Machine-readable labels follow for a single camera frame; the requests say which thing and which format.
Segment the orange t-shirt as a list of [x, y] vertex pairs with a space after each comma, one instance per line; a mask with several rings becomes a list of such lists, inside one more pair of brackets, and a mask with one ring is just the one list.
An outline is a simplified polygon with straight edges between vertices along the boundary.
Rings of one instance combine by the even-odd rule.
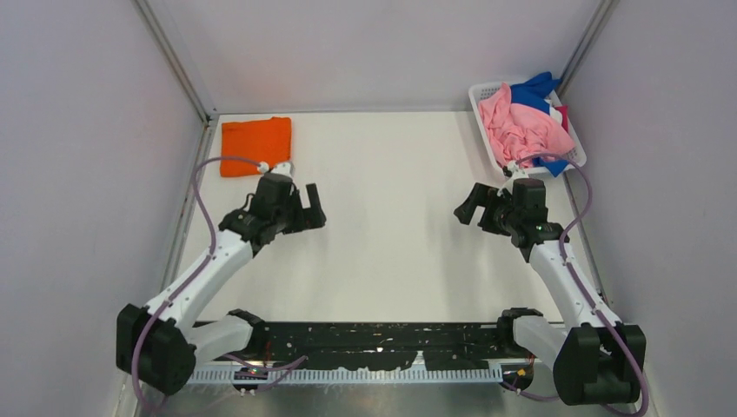
[[270, 167], [292, 159], [292, 121], [288, 117], [222, 125], [222, 156], [266, 162]]

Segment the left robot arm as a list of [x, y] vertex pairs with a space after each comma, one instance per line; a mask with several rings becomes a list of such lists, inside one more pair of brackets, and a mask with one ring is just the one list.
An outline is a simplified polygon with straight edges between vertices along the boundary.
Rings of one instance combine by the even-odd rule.
[[242, 309], [204, 325], [196, 321], [236, 272], [278, 235], [325, 226], [319, 191], [305, 186], [309, 205], [288, 174], [268, 172], [244, 207], [226, 214], [210, 245], [174, 282], [141, 307], [126, 305], [116, 319], [116, 366], [165, 395], [179, 392], [197, 367], [226, 354], [259, 358], [266, 324]]

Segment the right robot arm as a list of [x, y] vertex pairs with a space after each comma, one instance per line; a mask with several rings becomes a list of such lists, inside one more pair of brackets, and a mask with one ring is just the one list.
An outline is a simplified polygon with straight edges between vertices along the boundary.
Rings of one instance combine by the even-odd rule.
[[499, 322], [496, 345], [507, 356], [524, 350], [553, 374], [558, 398], [569, 406], [644, 402], [647, 339], [615, 314], [578, 270], [568, 232], [548, 219], [543, 181], [521, 178], [507, 189], [476, 183], [454, 211], [462, 224], [482, 210], [481, 230], [506, 236], [540, 276], [564, 328], [533, 309], [511, 308]]

